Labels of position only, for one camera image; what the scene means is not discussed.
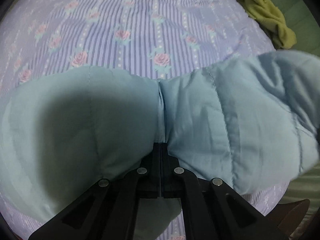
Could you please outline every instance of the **light blue comforter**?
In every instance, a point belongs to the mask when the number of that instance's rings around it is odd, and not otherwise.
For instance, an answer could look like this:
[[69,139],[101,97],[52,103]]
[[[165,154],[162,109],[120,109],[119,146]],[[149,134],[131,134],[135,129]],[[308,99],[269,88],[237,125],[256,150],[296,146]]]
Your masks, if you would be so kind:
[[[2,194],[47,221],[98,179],[137,167],[154,142],[167,142],[200,178],[255,192],[317,162],[319,97],[320,60],[297,51],[234,58],[169,80],[101,67],[42,77],[1,99]],[[154,212],[143,205],[142,217]],[[178,202],[163,206],[167,222],[180,212]],[[138,239],[155,239],[165,226],[138,225]]]

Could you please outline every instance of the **black mount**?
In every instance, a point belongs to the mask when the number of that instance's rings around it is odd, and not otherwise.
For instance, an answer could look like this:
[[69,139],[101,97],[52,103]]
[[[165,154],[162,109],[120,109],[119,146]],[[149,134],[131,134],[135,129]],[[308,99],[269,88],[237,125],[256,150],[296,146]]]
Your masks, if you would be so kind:
[[29,240],[131,240],[139,199],[158,197],[181,199],[187,240],[288,239],[221,179],[198,179],[154,144],[140,168],[99,180]]

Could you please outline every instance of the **bed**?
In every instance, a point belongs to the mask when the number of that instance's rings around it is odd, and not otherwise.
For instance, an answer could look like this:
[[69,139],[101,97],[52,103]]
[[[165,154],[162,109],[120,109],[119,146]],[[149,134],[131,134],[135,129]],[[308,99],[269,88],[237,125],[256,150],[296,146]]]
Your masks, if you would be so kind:
[[[3,13],[10,3],[2,4]],[[0,93],[86,65],[168,79],[272,50],[267,35],[235,0],[19,0],[0,24]],[[288,184],[244,198],[266,215]],[[22,239],[45,222],[16,210],[1,195],[1,185],[0,212]],[[180,214],[158,239],[184,235]]]
[[[286,18],[288,27],[294,30],[297,37],[297,44],[293,49],[303,50],[305,52],[320,57],[320,14],[319,0],[272,0],[279,7]],[[310,225],[310,231],[315,233],[314,228],[319,227],[319,207],[320,207],[320,163],[311,171],[290,182],[287,191],[280,203],[290,203],[305,198],[310,200],[310,207],[298,228],[292,233],[293,239],[305,239],[302,237]]]

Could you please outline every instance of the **blanket seam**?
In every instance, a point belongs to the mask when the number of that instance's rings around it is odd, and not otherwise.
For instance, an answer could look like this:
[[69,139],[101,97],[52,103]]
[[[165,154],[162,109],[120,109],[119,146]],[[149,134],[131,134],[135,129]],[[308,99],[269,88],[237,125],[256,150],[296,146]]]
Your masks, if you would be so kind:
[[233,152],[231,150],[231,141],[230,141],[230,137],[229,137],[229,131],[228,131],[228,127],[227,127],[227,121],[226,121],[226,115],[225,115],[225,112],[223,110],[223,106],[222,106],[222,103],[221,103],[221,100],[220,100],[220,96],[219,96],[219,93],[218,93],[218,89],[217,89],[217,86],[214,82],[214,79],[213,79],[213,76],[211,75],[211,72],[209,70],[208,67],[206,67],[210,77],[211,77],[211,81],[212,81],[212,84],[214,86],[214,89],[217,93],[217,97],[218,97],[218,101],[220,103],[220,106],[221,106],[221,111],[222,111],[222,114],[223,114],[223,120],[224,120],[224,124],[225,124],[225,128],[226,128],[226,132],[227,132],[227,138],[228,138],[228,143],[229,143],[229,150],[230,150],[230,155],[231,155],[231,173],[232,173],[232,188],[235,189],[235,174],[234,174],[234,160],[233,160]]
[[[95,152],[96,152],[97,157],[99,159],[98,142],[97,142],[97,136],[96,136],[96,132],[95,132],[96,129],[95,129],[93,115],[92,115],[92,97],[91,97],[91,93],[90,93],[90,81],[91,81],[91,66],[89,66],[89,73],[88,73],[89,114],[90,114],[90,123],[91,123],[91,129],[92,129],[92,134],[93,134],[94,149],[95,149]],[[101,172],[101,169],[99,172],[100,172],[100,177],[103,178],[103,173]]]
[[303,156],[303,148],[302,148],[302,143],[301,143],[301,136],[300,136],[300,132],[298,129],[298,120],[297,120],[297,114],[292,110],[292,106],[290,104],[290,100],[289,100],[289,96],[288,96],[288,90],[287,90],[287,86],[286,86],[286,82],[284,81],[284,77],[282,76],[282,71],[280,68],[280,75],[282,78],[282,82],[283,82],[283,87],[284,87],[284,95],[286,97],[288,106],[290,108],[290,113],[291,113],[291,118],[294,124],[294,128],[296,130],[296,136],[298,138],[298,147],[299,147],[299,153],[300,153],[300,163],[299,163],[299,174],[302,172],[302,156]]
[[[167,135],[167,120],[166,120],[166,109],[165,109],[165,101],[164,101],[164,93],[161,90],[161,83],[159,81],[158,82],[158,93],[159,93],[159,100],[158,100],[158,119],[157,119],[157,123],[158,123],[158,129],[157,129],[157,142],[162,143],[162,142],[167,142],[166,140],[166,135]],[[163,111],[161,111],[162,115],[162,122],[159,123],[159,107],[160,104],[162,103],[163,106]]]

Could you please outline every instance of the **green cloth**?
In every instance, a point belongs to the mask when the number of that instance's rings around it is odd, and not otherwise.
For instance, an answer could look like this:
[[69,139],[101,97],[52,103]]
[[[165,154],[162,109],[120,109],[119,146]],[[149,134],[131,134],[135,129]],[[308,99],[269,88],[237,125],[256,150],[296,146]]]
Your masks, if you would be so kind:
[[287,27],[284,15],[271,0],[237,0],[248,15],[256,20],[271,38],[276,49],[290,49],[296,35]]
[[296,34],[292,49],[320,57],[320,27],[303,0],[271,0],[283,13],[287,26]]

